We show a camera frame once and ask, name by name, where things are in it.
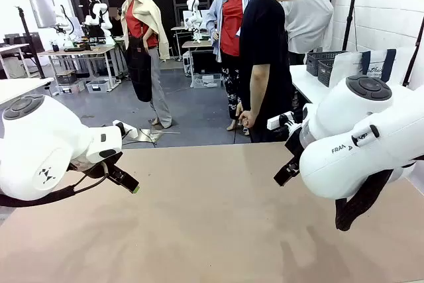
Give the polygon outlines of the black tripod with white head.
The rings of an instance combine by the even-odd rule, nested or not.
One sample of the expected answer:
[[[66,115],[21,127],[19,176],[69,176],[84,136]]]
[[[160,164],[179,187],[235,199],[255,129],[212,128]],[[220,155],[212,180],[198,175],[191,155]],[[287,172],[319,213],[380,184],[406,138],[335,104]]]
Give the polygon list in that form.
[[[358,50],[355,3],[356,3],[356,0],[350,0],[348,15],[347,15],[347,18],[346,18],[346,28],[345,28],[345,32],[344,32],[342,51],[347,50],[351,26],[354,26],[354,45],[355,45],[355,49]]]

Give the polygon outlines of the person in black t-shirt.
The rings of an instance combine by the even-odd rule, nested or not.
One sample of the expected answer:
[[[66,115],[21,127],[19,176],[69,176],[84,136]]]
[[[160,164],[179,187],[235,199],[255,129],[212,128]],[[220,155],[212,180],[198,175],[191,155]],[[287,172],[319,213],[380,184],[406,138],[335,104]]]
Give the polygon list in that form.
[[[285,0],[250,0],[240,28],[240,85],[243,111],[250,111],[250,79],[254,65],[269,64],[266,93],[253,128],[248,129],[254,143],[274,142],[267,129],[272,117],[292,110],[293,84],[285,30]]]

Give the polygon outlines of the black tripod with clamp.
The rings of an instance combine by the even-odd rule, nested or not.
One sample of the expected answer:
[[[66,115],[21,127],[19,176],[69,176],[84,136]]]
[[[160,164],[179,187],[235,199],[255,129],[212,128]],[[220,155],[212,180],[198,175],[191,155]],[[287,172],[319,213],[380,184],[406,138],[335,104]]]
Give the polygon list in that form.
[[[29,44],[32,57],[34,58],[36,67],[38,69],[38,73],[40,74],[40,78],[41,79],[45,79],[46,76],[44,75],[44,72],[42,70],[42,66],[40,64],[40,61],[38,59],[38,56],[37,56],[37,53],[36,53],[36,50],[35,50],[35,47],[34,47],[34,43],[32,41],[31,35],[30,35],[29,31],[28,31],[28,27],[27,27],[27,22],[25,20],[24,11],[23,11],[23,9],[20,6],[16,6],[16,8],[17,8],[17,10],[19,12],[19,17],[21,18],[21,21],[22,21],[22,24],[23,24],[23,28],[25,30],[25,38],[26,38],[26,41]]]

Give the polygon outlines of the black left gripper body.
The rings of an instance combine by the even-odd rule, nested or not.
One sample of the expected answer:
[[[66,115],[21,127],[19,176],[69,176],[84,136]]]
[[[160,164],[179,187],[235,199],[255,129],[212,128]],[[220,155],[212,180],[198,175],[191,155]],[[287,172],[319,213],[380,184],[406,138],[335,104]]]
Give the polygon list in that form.
[[[114,180],[121,180],[123,178],[123,171],[116,166],[116,163],[122,155],[122,152],[118,152],[103,159],[100,163],[95,164],[92,168],[86,171],[87,176],[94,179],[103,178],[107,172],[110,178]]]

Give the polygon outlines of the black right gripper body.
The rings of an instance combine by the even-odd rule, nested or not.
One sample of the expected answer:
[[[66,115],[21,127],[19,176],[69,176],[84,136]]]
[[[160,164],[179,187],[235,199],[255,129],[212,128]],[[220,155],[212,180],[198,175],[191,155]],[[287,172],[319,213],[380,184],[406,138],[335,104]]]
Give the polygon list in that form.
[[[288,128],[289,135],[285,146],[293,154],[293,158],[290,161],[291,164],[299,164],[299,159],[304,151],[299,137],[301,130],[302,124],[290,125]]]

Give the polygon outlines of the translucent white printed shopping bag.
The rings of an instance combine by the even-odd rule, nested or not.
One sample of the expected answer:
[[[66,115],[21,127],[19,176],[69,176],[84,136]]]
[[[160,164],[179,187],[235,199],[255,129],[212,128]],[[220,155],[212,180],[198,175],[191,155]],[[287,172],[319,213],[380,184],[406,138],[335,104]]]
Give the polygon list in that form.
[[[386,83],[401,84],[406,75],[414,49],[402,47],[364,52],[345,52],[335,57],[329,87],[353,75],[380,78]]]

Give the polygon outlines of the mannequin with cream jacket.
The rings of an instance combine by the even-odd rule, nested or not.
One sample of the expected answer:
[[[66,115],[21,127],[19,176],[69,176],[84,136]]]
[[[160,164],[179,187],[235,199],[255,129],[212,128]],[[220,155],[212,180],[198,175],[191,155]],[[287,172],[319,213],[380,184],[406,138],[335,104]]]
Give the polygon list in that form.
[[[153,0],[125,0],[120,20],[134,92],[138,100],[150,104],[155,114],[151,124],[167,129],[172,115],[160,83],[160,62],[170,55],[160,9]]]

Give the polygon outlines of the person in red shirt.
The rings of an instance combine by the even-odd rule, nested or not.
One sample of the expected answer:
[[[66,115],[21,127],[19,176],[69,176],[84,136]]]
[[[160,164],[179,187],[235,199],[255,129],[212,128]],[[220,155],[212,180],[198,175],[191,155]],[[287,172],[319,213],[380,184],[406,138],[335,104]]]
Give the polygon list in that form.
[[[221,66],[227,93],[229,117],[228,131],[236,129],[241,112],[239,97],[240,28],[244,11],[250,0],[213,0],[205,18],[206,29],[216,61]]]

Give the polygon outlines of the white table with slim leg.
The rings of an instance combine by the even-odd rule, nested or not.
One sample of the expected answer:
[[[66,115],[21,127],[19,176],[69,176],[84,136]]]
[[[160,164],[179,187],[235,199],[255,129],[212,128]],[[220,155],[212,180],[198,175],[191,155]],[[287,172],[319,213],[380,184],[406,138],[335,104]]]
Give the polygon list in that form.
[[[19,78],[0,80],[0,105],[34,89],[50,84],[54,78]]]

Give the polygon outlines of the person's left hand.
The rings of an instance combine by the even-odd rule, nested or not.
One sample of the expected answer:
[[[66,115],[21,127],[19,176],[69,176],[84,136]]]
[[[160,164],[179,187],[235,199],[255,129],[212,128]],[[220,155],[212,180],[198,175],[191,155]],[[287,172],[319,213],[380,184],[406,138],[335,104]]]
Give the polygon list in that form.
[[[253,111],[243,111],[239,116],[239,121],[242,125],[248,129],[253,128],[255,121],[257,118],[257,114]]]

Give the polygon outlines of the grey wall panel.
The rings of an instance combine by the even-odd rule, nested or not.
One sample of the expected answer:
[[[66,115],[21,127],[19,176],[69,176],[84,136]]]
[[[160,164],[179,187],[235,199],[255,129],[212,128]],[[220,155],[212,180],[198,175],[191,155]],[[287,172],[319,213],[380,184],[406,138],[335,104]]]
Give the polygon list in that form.
[[[56,24],[54,0],[29,0],[38,28],[52,28]]]

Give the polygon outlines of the wooden background desk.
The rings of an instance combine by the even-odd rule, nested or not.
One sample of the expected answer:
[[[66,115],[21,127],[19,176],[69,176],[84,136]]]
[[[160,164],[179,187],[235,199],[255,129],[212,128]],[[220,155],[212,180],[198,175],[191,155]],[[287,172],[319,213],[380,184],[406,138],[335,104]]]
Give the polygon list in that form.
[[[122,83],[127,70],[117,45],[78,52],[47,50],[38,56],[50,62],[56,80],[56,95],[80,93],[92,81],[102,82],[109,93]]]

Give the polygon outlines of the black slanted light stand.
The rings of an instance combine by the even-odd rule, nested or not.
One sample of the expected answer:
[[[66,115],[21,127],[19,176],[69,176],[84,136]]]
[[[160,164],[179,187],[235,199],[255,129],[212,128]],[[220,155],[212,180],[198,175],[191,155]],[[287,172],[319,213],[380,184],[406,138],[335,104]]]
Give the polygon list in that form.
[[[420,29],[419,29],[419,33],[418,33],[418,36],[417,36],[417,40],[416,40],[416,43],[415,43],[415,49],[413,51],[413,54],[411,56],[411,60],[409,61],[409,65],[407,67],[407,71],[406,71],[404,79],[403,79],[402,86],[404,86],[404,87],[407,87],[410,83],[411,73],[413,71],[415,59],[418,55],[418,51],[419,51],[419,47],[420,47],[420,44],[421,44],[421,39],[422,39],[423,33],[424,33],[424,17],[422,19],[421,26],[420,26]]]

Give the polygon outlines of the person's left forearm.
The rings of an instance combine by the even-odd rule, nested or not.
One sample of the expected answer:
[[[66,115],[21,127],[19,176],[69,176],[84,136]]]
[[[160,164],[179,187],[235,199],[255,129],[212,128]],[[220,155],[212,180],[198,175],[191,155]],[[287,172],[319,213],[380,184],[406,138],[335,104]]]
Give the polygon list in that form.
[[[255,117],[260,112],[268,86],[269,75],[269,64],[254,65],[252,67],[250,79],[250,110]]]

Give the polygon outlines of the person in white shirt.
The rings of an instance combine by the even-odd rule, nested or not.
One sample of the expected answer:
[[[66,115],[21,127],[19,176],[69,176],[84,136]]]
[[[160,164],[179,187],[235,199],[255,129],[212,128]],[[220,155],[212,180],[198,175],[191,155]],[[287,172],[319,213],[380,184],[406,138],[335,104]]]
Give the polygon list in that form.
[[[305,55],[331,49],[334,8],[329,0],[282,1],[291,65],[304,64]]]

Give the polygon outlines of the clear plastic storage box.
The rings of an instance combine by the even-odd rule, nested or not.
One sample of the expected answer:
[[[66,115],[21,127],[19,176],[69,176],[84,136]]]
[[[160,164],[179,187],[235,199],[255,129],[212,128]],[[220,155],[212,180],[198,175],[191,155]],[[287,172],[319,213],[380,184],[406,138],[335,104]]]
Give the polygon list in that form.
[[[194,74],[191,87],[195,89],[215,88],[222,86],[221,74]]]
[[[110,90],[108,80],[94,80],[86,83],[89,93],[107,93]]]

